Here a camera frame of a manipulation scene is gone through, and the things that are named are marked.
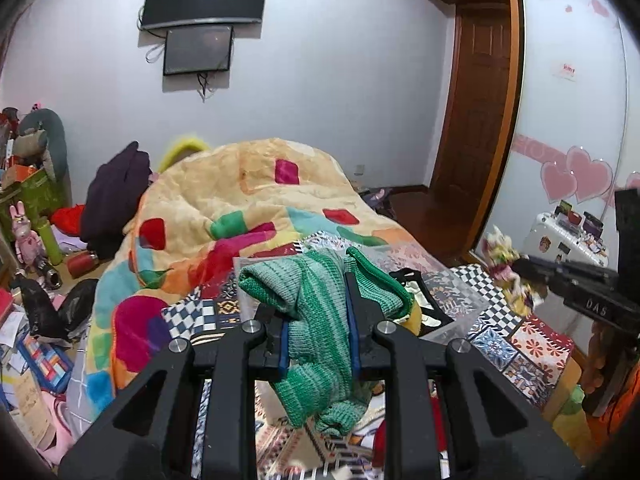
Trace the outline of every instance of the rabbit figurine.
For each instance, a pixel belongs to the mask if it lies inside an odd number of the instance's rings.
[[[34,262],[39,256],[46,256],[42,239],[36,231],[31,229],[31,221],[24,213],[24,204],[18,201],[15,206],[9,207],[12,218],[12,231],[15,236],[15,254],[18,260],[27,267],[34,267]]]

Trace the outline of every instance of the silver bolt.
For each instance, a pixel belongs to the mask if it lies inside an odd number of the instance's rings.
[[[262,327],[262,323],[257,319],[249,319],[242,323],[242,330],[249,334],[255,334]]]
[[[459,354],[466,354],[471,350],[471,343],[466,339],[454,339],[451,342],[451,348],[453,348],[454,352],[458,352]]]
[[[392,334],[396,331],[396,324],[393,321],[380,321],[378,323],[378,330],[380,330],[380,332],[382,332],[383,334]]]
[[[188,341],[181,337],[177,337],[175,339],[171,339],[169,341],[169,350],[175,354],[179,354],[180,352],[184,352],[187,349]]]

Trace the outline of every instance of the green box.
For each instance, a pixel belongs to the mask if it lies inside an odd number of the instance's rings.
[[[38,170],[23,182],[14,182],[0,191],[0,228],[6,239],[15,240],[11,230],[9,206],[18,200],[24,203],[24,212],[31,224],[41,216],[49,217],[54,211],[66,205],[65,189],[62,182],[53,182],[44,170]]]

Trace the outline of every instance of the wooden floor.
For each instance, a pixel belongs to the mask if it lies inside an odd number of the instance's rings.
[[[391,203],[398,223],[427,251],[449,267],[462,263],[460,257],[472,219],[439,203],[428,192],[398,193],[391,197]]]

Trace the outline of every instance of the fleece blanket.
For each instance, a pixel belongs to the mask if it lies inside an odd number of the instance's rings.
[[[166,329],[156,326],[161,306],[201,284],[221,285],[235,256],[319,231],[363,246],[414,242],[360,199],[333,157],[304,144],[230,144],[162,173],[140,200],[97,285],[85,363],[94,415],[146,364],[144,340],[166,342]],[[136,346],[141,339],[146,346]]]

